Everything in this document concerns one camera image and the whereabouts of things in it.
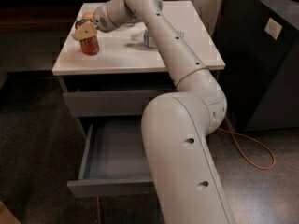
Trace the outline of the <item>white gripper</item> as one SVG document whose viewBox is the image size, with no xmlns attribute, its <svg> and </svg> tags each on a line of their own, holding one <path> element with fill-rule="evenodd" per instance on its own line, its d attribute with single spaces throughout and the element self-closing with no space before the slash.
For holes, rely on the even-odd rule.
<svg viewBox="0 0 299 224">
<path fill-rule="evenodd" d="M 91 18 L 78 18 L 75 21 L 75 28 L 77 30 L 72 34 L 72 37 L 79 41 L 96 36 L 96 28 L 101 32 L 109 33 L 118 29 L 119 26 L 108 16 L 107 5 L 103 4 L 94 11 L 93 21 Z"/>
</svg>

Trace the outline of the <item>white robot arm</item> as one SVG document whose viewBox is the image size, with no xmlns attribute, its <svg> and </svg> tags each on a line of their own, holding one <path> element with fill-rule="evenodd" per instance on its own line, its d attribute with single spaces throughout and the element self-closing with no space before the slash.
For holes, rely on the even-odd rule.
<svg viewBox="0 0 299 224">
<path fill-rule="evenodd" d="M 206 137 L 227 101 L 217 80 L 162 13 L 161 0 L 110 0 L 73 37 L 143 21 L 176 89 L 151 100 L 141 132 L 165 224 L 236 224 Z"/>
</svg>

